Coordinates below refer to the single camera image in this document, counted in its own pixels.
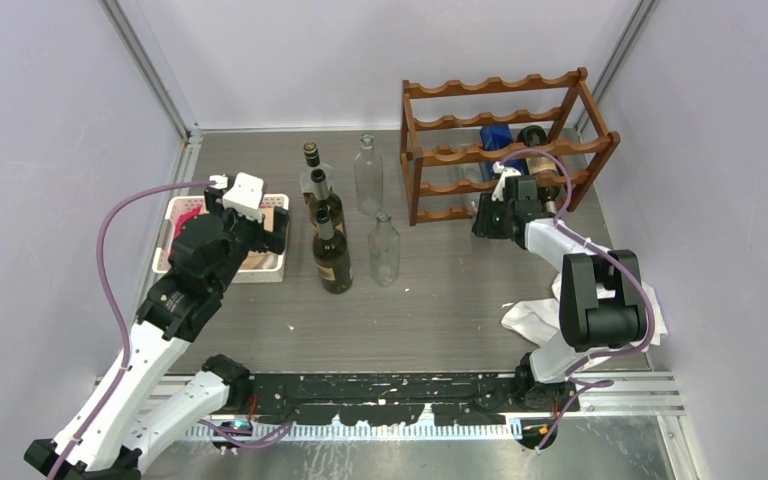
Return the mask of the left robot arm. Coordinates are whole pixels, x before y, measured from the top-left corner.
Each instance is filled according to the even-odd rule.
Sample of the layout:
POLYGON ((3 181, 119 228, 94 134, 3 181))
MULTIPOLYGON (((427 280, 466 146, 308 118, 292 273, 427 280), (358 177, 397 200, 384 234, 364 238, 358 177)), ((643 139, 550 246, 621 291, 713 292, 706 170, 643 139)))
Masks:
POLYGON ((245 409, 249 371, 225 355, 208 358, 193 379, 148 414, 141 411, 168 369, 221 307, 251 252, 281 254, 289 212, 272 222, 231 208, 194 216, 174 238, 169 271, 149 290, 129 344, 74 419, 53 439, 37 439, 24 460, 54 479, 139 479, 191 426, 221 408, 245 409))

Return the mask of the clear glass bottle front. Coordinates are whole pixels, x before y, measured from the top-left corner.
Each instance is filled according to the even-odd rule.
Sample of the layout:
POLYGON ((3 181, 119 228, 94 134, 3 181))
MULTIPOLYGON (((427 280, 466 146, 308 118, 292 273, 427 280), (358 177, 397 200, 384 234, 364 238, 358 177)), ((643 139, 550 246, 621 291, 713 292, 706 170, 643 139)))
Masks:
MULTIPOLYGON (((485 183, 484 167, 482 164, 469 163, 455 166, 455 179, 469 180, 471 183, 485 183)), ((475 217, 480 202, 480 192, 462 193, 460 199, 470 217, 475 217)))

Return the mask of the dark green wine bottle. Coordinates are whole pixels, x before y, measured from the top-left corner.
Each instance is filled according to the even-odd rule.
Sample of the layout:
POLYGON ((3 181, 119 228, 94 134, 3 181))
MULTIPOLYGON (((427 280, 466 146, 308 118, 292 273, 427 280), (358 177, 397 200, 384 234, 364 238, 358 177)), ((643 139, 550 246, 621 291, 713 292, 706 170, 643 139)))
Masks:
MULTIPOLYGON (((546 130, 538 125, 530 125, 521 129, 516 140, 529 148, 537 148, 549 143, 546 130)), ((559 176, 557 165, 546 157, 530 157, 525 160, 525 164, 530 175, 550 174, 551 176, 559 176)), ((558 212, 557 200, 561 192, 560 186, 538 187, 538 197, 546 212, 551 214, 558 212)))

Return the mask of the blue square glass bottle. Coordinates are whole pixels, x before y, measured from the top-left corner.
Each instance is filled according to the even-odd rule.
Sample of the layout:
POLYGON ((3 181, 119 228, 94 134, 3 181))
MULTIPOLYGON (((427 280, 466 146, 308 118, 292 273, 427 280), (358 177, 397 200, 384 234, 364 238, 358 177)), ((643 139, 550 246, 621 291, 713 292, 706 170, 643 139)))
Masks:
MULTIPOLYGON (((486 151, 497 151, 507 148, 514 142, 511 129, 505 124, 486 125, 479 130, 482 149, 486 151)), ((497 178, 493 170, 494 160, 486 161, 480 165, 482 180, 487 182, 497 178)))

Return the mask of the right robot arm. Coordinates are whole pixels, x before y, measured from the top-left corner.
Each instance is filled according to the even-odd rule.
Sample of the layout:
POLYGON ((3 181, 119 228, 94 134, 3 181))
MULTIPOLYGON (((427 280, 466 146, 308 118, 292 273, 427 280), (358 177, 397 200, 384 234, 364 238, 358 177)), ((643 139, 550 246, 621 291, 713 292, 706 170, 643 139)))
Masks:
POLYGON ((535 177, 518 171, 479 197, 475 236, 509 239, 542 257, 561 274, 559 330, 523 356, 510 400, 531 411, 571 402, 579 391, 612 386, 609 379, 579 383, 574 374, 597 358, 628 355, 656 332, 654 306, 640 279, 637 256, 609 250, 576 233, 538 195, 535 177))

